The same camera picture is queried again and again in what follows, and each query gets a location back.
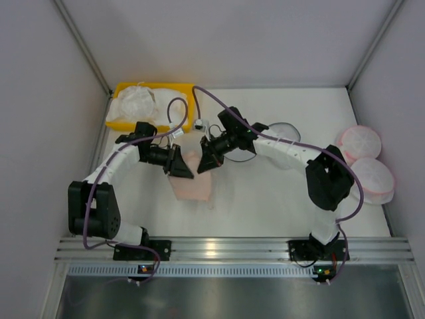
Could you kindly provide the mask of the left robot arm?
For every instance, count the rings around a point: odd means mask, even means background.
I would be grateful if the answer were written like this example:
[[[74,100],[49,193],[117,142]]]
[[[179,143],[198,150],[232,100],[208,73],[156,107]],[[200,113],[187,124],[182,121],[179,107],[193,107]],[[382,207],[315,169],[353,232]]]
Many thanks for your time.
[[[193,179],[180,146],[160,148],[152,144],[169,134],[159,134],[155,126],[138,122],[134,132],[116,140],[111,153],[93,173],[69,185],[68,229],[73,235],[82,235],[85,243],[88,237],[98,237],[131,246],[148,245],[146,228],[123,221],[114,187],[138,163],[157,165],[171,177]]]

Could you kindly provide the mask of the pink bra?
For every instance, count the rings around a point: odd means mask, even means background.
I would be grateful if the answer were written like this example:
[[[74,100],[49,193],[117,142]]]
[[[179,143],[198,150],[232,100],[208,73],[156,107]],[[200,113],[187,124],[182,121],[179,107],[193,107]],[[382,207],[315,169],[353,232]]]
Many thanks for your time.
[[[193,172],[194,178],[168,177],[176,199],[178,201],[204,203],[207,209],[212,210],[214,203],[213,177],[211,172],[197,173],[201,157],[195,151],[183,154],[183,159]]]

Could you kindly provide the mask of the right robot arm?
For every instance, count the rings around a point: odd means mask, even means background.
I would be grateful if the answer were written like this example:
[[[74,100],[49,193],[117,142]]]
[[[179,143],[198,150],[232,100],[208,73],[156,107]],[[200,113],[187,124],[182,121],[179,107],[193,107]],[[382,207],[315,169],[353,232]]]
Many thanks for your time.
[[[315,149],[297,141],[285,143],[267,125],[259,122],[249,125],[234,106],[218,114],[224,132],[218,136],[203,137],[200,141],[202,156],[197,173],[220,167],[224,155],[240,149],[269,158],[303,174],[310,200],[316,206],[310,237],[321,245],[329,245],[338,238],[336,220],[338,206],[350,193],[354,184],[343,156],[336,146]]]

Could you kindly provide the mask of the clear mesh laundry bag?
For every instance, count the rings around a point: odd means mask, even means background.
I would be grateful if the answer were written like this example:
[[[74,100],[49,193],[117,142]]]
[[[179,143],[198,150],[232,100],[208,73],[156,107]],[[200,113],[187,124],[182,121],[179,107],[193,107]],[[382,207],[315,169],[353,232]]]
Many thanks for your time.
[[[273,134],[277,137],[283,138],[285,140],[301,142],[301,134],[298,129],[290,123],[287,122],[276,122],[269,125],[269,129],[273,131]],[[253,160],[256,157],[256,154],[249,152],[248,150],[235,149],[224,155],[225,160],[229,160],[234,163],[245,163]],[[278,169],[288,170],[290,166],[284,164],[282,161],[276,159],[268,160]]]

